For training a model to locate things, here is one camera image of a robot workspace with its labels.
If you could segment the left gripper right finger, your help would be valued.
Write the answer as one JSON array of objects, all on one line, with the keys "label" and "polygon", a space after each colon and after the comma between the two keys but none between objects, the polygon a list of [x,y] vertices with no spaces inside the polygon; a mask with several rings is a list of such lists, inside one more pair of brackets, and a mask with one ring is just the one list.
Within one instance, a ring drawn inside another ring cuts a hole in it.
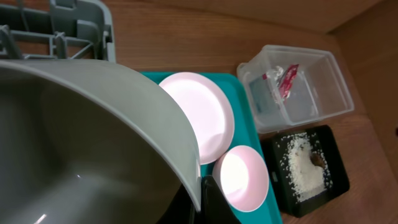
[{"label": "left gripper right finger", "polygon": [[211,175],[202,178],[201,223],[241,224]]}]

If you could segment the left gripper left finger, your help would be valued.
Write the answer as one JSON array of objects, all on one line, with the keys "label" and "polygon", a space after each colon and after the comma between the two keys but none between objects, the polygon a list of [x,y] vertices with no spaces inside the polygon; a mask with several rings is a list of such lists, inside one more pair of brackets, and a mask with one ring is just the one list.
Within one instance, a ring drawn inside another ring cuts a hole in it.
[{"label": "left gripper left finger", "polygon": [[194,224],[195,214],[191,198],[185,187],[181,185],[157,224]]}]

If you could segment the pink small bowl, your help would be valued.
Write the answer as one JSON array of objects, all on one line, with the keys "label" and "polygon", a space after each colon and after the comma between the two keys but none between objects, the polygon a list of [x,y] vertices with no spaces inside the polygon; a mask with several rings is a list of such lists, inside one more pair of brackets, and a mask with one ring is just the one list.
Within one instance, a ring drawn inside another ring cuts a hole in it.
[{"label": "pink small bowl", "polygon": [[226,201],[240,212],[253,212],[266,200],[270,186],[267,166],[249,146],[235,146],[223,154],[212,176]]}]

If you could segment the pile of rice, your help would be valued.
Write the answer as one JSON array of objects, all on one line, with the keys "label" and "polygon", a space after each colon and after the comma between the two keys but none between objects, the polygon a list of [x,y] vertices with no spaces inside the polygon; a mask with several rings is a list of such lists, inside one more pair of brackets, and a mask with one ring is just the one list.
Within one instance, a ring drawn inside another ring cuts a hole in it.
[{"label": "pile of rice", "polygon": [[[284,177],[296,203],[316,197],[333,187],[331,172],[317,133],[301,132],[282,136],[277,148],[283,152],[279,165],[286,171]],[[311,153],[321,155],[325,162],[324,169],[312,164]]]}]

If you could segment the large white plate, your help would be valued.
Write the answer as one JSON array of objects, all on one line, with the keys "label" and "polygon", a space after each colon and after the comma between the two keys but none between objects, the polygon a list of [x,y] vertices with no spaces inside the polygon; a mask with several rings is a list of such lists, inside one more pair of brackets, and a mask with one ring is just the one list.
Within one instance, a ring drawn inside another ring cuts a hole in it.
[{"label": "large white plate", "polygon": [[210,164],[230,147],[235,130],[234,113],[224,91],[209,78],[192,72],[163,79],[163,88],[183,110],[197,139],[200,164]]}]

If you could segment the brown food chunk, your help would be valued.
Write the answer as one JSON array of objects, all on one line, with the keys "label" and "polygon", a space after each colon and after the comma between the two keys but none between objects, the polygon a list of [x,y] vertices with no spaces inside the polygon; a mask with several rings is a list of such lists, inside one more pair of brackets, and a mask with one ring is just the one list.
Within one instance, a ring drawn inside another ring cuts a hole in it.
[{"label": "brown food chunk", "polygon": [[310,160],[314,166],[325,168],[325,162],[323,161],[321,155],[317,153],[311,153]]}]

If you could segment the grey bowl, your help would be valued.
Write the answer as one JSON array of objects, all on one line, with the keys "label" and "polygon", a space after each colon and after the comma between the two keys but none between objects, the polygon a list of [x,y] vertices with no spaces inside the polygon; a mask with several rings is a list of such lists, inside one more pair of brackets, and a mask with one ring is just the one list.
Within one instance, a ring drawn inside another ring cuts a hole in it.
[{"label": "grey bowl", "polygon": [[1,62],[1,222],[157,223],[183,185],[198,212],[198,143],[172,97],[102,60]]}]

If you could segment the red snack wrapper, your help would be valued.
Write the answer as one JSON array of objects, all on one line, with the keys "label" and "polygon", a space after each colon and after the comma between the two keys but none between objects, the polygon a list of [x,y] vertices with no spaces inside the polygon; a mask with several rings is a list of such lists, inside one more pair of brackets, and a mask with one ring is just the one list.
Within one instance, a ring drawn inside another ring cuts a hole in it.
[{"label": "red snack wrapper", "polygon": [[289,96],[293,80],[297,76],[298,68],[299,64],[290,65],[278,79],[277,86],[282,100],[285,100]]}]

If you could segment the white tissue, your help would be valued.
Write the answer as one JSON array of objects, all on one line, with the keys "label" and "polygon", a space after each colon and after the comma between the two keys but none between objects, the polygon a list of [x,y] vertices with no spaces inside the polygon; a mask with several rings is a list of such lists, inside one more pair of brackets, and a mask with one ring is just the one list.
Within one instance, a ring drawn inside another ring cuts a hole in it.
[{"label": "white tissue", "polygon": [[272,68],[265,73],[266,81],[269,90],[271,92],[271,96],[276,103],[278,103],[276,93],[279,91],[279,87],[282,82],[282,79],[284,78],[284,75],[285,75],[285,69],[280,66],[276,66],[275,68]]}]

